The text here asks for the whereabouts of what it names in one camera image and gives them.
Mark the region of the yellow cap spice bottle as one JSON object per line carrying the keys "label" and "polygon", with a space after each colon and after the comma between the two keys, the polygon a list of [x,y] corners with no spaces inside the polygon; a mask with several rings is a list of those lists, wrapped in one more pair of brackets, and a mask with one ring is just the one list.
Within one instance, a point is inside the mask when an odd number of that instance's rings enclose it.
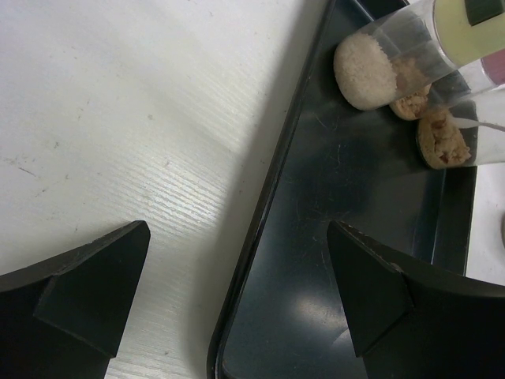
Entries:
{"label": "yellow cap spice bottle", "polygon": [[370,111],[503,48],[502,1],[416,1],[347,36],[333,69],[347,102]]}

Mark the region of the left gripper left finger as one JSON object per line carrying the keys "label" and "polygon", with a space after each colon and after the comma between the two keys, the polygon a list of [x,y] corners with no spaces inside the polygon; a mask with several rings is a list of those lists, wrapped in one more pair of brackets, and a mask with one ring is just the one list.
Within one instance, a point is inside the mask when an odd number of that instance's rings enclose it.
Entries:
{"label": "left gripper left finger", "polygon": [[1,277],[3,378],[102,378],[115,358],[151,233],[137,220]]}

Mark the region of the small black cap spice bottle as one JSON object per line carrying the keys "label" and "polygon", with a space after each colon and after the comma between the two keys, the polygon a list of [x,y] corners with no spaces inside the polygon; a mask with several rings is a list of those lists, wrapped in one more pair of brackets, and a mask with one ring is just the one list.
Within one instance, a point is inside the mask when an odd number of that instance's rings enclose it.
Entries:
{"label": "small black cap spice bottle", "polygon": [[504,86],[453,101],[432,89],[417,124],[417,147],[436,170],[504,162]]}

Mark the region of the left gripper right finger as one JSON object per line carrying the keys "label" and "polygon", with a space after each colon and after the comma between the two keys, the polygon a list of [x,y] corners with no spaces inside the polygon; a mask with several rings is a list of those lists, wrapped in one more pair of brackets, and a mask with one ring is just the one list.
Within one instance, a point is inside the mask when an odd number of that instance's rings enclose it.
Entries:
{"label": "left gripper right finger", "polygon": [[355,354],[370,378],[501,378],[504,288],[333,221],[327,244]]}

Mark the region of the pink cap spice bottle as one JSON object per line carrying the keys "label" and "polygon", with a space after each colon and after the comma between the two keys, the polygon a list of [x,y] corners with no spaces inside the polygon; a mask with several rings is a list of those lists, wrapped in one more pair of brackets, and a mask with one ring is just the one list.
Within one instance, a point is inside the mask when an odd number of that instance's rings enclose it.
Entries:
{"label": "pink cap spice bottle", "polygon": [[417,120],[442,109],[449,109],[487,92],[504,89],[504,51],[484,56],[461,69],[390,104],[405,120]]}

